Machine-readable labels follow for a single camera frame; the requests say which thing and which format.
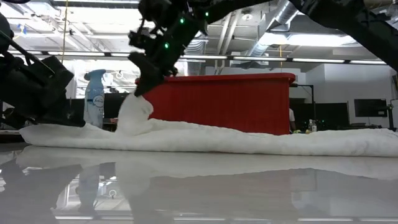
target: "white towel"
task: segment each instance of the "white towel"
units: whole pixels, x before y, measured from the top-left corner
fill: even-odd
[[[398,156],[398,134],[387,129],[320,131],[273,136],[184,122],[148,120],[152,105],[129,95],[115,133],[87,124],[83,128],[41,124],[20,130],[35,146],[130,151],[230,152],[298,156]]]

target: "red bin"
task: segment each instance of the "red bin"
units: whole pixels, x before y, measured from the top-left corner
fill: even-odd
[[[166,78],[144,95],[151,118],[233,128],[248,133],[289,133],[291,73]]]

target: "white wall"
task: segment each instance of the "white wall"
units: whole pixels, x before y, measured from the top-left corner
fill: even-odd
[[[320,65],[307,72],[313,84],[317,103],[349,103],[351,123],[367,123],[368,118],[355,117],[354,99],[392,99],[391,75],[394,71],[380,65]],[[370,118],[371,124],[388,128],[388,118]]]
[[[65,66],[65,68],[67,68],[67,70],[69,70],[69,72],[72,72],[74,75],[76,75],[76,69],[78,67],[74,66],[73,61],[65,61],[63,65]],[[72,80],[70,80],[66,89],[67,89],[67,99],[75,99],[76,89],[77,89],[76,76],[74,76]]]
[[[206,75],[214,75],[215,69],[214,67],[206,67]],[[297,80],[295,81],[298,84],[306,84],[306,75],[301,72],[299,68],[275,68],[273,70],[269,70],[267,68],[250,68],[247,70],[243,70],[242,68],[231,68],[225,67],[221,71],[221,75],[237,75],[237,74],[256,74],[256,73],[293,73],[297,76]],[[306,88],[290,88],[289,89],[289,97],[290,98],[305,98],[308,102],[311,102],[311,89]]]
[[[313,85],[314,100],[318,103],[324,102],[325,88],[325,65],[319,65],[306,73],[306,82]]]

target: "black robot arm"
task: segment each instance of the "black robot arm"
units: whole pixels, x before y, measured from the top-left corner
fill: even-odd
[[[142,30],[130,33],[130,45],[144,49],[129,59],[141,70],[136,96],[161,84],[164,76],[176,75],[174,64],[185,47],[206,25],[234,10],[270,0],[141,0],[139,11],[156,24],[151,37]],[[398,31],[369,11],[363,0],[289,0],[299,11],[328,28],[350,35],[374,55],[398,71]]]
[[[26,3],[29,0],[6,0]],[[143,16],[137,32],[130,32],[130,45],[144,49],[132,52],[129,60],[141,70],[135,91],[140,96],[157,85],[164,77],[176,75],[174,64],[184,54],[186,46],[197,32],[207,35],[207,24],[218,21],[234,10],[270,0],[141,0]],[[290,0],[294,6],[315,22],[339,29],[352,36],[374,55],[398,71],[398,31],[370,12],[363,0]],[[148,32],[144,21],[156,27]],[[6,18],[0,14],[0,100],[15,108],[6,122],[20,128],[25,120],[33,123],[55,123],[83,126],[76,118],[65,97],[65,87],[73,78],[54,56],[43,60],[29,54],[14,41]],[[7,52],[13,46],[25,56]]]
[[[66,99],[65,88],[73,74],[54,56],[39,60],[26,52],[13,37],[7,19],[0,14],[0,100],[14,107],[4,112],[6,119],[0,118],[1,122],[17,129],[27,120],[84,126]],[[25,56],[27,65],[7,51],[9,46]]]

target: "small bottle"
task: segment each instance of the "small bottle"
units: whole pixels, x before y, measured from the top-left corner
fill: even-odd
[[[312,131],[312,119],[310,119],[310,122],[308,122],[308,130]]]
[[[85,79],[89,80],[86,88],[85,96],[85,113],[84,120],[102,128],[104,116],[104,86],[102,77],[106,70],[94,70],[85,75]]]
[[[316,132],[317,131],[317,124],[315,123],[315,121],[312,121],[312,132]]]

